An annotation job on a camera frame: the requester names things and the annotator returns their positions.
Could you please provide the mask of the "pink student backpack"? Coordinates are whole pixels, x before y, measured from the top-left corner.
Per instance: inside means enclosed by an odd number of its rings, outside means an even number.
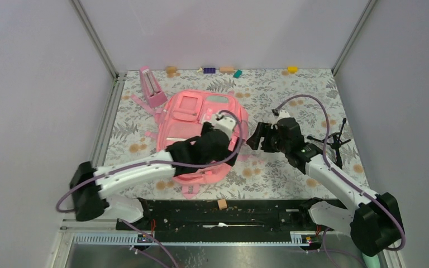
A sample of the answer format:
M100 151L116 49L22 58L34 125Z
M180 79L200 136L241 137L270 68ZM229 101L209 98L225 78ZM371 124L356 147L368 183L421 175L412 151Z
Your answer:
M154 116L158 132L146 132L146 136L156 139L158 151L177 141L200 135L203 123L210 121L215 113L224 109L233 112L241 121L242 139L247 140L249 114L232 93L183 90L173 95L161 108L149 106L134 94L131 99ZM221 181L230 170L231 166L222 164L194 174L176 176L173 181L182 186L183 195L189 199L198 194L201 185Z

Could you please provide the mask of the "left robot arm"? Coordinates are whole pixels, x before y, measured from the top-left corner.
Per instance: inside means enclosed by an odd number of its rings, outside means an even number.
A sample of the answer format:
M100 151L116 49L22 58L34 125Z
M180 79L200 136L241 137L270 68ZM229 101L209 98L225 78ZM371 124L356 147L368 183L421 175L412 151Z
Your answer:
M221 110L203 123L200 135L177 141L146 158L114 167L94 167L90 161L83 162L55 209L73 212L77 221L91 221L105 212L124 209L123 201L115 195L135 184L195 174L222 164L234 166L242 146L242 137L238 137L234 149L229 149L236 130L244 133L242 121L233 112Z

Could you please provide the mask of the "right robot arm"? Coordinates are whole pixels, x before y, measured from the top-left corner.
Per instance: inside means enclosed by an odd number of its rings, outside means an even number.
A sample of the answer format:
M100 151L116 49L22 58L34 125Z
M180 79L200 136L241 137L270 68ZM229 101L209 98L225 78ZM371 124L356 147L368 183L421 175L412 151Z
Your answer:
M344 205L332 207L317 200L299 213L299 225L306 230L322 225L348 234L355 246L370 257L384 250L403 249L406 235L396 198L362 188L332 162L326 152L329 133L322 147L307 142L296 119L282 109L286 103L272 110L275 123L258 123L247 145L252 150L283 153L292 167L320 182Z

